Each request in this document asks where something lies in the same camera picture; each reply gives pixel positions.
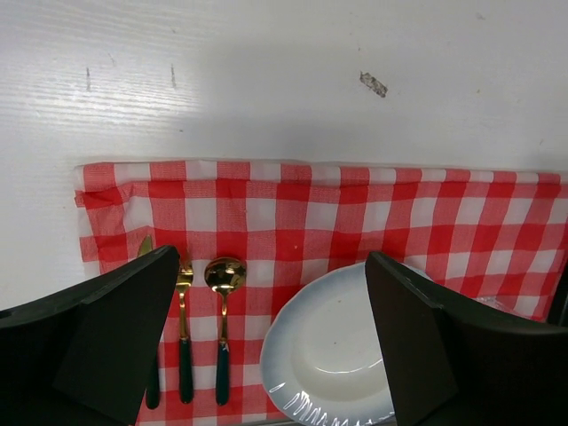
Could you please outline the white plate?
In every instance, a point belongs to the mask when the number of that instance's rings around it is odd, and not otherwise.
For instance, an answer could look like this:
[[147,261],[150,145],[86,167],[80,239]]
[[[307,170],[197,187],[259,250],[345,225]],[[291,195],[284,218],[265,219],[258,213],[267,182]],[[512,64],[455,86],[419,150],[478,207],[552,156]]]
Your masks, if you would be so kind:
[[299,424],[396,421],[364,264],[327,273],[281,308],[260,372],[271,402]]

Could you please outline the small tape scrap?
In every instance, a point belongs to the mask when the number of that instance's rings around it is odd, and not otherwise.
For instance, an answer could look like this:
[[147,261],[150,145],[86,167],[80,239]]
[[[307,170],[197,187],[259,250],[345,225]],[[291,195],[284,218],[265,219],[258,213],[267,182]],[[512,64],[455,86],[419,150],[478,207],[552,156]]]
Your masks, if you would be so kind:
[[371,90],[377,96],[379,96],[383,99],[386,97],[386,95],[388,93],[387,86],[384,85],[383,83],[381,83],[376,77],[374,77],[370,73],[360,72],[359,73],[359,80],[365,87],[367,87],[369,90]]

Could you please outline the red checkered cloth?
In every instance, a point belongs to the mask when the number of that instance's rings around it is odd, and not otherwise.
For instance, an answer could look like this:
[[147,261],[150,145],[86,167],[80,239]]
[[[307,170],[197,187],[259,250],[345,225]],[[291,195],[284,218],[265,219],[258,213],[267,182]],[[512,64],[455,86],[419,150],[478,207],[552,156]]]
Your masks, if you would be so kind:
[[[194,398],[178,394],[178,316],[159,346],[160,405],[141,425],[229,425],[276,419],[259,357],[281,307],[304,285],[380,250],[470,297],[501,296],[548,314],[567,259],[565,174],[352,167],[277,162],[100,162],[75,172],[86,270],[135,258],[150,235],[194,268],[186,297]],[[209,262],[234,257],[244,285],[228,296],[230,396],[216,402],[220,296]]]

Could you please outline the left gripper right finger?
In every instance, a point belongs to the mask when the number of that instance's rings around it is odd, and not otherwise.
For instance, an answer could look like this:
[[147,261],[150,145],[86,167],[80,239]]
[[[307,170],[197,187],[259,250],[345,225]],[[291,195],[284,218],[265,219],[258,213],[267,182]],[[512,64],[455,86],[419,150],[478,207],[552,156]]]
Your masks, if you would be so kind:
[[381,252],[365,275],[397,424],[566,424],[565,327],[481,304]]

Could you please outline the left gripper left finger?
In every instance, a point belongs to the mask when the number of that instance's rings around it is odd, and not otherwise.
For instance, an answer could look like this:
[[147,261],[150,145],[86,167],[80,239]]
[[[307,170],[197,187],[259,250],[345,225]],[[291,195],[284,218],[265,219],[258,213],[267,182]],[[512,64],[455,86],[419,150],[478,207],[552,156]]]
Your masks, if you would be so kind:
[[1,312],[3,425],[132,425],[170,309],[178,251]]

